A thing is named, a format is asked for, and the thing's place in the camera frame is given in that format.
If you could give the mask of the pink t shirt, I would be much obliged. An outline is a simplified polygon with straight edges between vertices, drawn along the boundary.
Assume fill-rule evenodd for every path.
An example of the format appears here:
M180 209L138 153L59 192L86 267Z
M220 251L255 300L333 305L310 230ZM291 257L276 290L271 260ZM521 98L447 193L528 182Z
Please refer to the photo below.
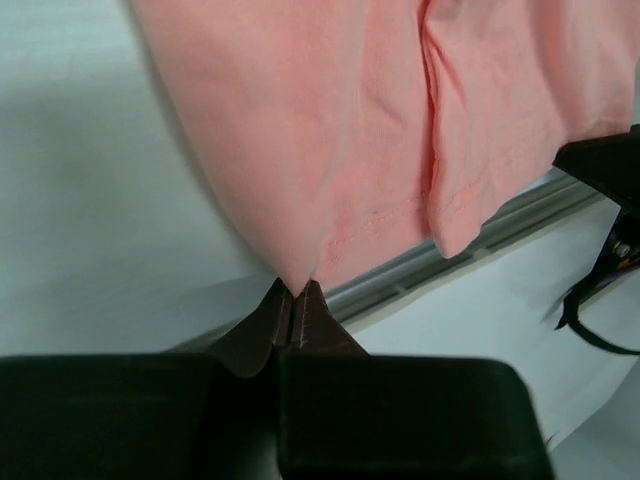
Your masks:
M214 195L293 292L452 257L630 125L635 1L137 1Z

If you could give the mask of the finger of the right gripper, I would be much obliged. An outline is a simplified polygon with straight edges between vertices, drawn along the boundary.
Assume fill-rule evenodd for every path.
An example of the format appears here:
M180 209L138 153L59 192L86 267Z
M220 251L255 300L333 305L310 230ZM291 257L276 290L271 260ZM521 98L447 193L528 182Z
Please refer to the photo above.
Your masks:
M629 132L563 146L553 166L602 193L632 215L639 214L639 125Z

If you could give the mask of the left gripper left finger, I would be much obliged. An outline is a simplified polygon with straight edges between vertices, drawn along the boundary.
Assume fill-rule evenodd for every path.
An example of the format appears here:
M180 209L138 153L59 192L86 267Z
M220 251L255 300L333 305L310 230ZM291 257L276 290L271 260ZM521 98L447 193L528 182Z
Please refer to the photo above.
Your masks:
M267 365L273 348L285 344L293 301L283 281L275 280L256 309L205 352L231 374L255 377Z

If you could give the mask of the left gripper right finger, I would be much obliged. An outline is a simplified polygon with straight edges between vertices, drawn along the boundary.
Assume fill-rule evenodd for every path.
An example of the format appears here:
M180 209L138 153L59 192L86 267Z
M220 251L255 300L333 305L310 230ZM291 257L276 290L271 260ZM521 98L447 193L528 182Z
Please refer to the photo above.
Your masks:
M287 346L305 354L367 356L332 316L320 284L313 280L293 300Z

